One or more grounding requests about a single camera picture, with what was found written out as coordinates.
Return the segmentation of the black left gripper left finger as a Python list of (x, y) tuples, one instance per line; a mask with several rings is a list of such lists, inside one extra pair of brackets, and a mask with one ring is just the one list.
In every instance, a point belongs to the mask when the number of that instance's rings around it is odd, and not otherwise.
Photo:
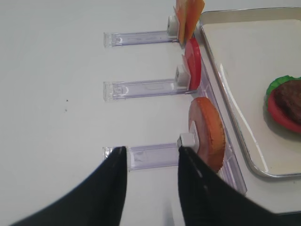
[(127, 150), (114, 148), (101, 165), (67, 195), (15, 226), (118, 226), (127, 192)]

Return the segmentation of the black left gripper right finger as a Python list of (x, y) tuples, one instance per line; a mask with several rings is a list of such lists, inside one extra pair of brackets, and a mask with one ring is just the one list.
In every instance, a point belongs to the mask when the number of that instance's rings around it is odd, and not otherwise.
[(178, 193), (187, 226), (299, 226), (300, 213), (275, 214), (226, 184), (189, 147), (179, 148)]

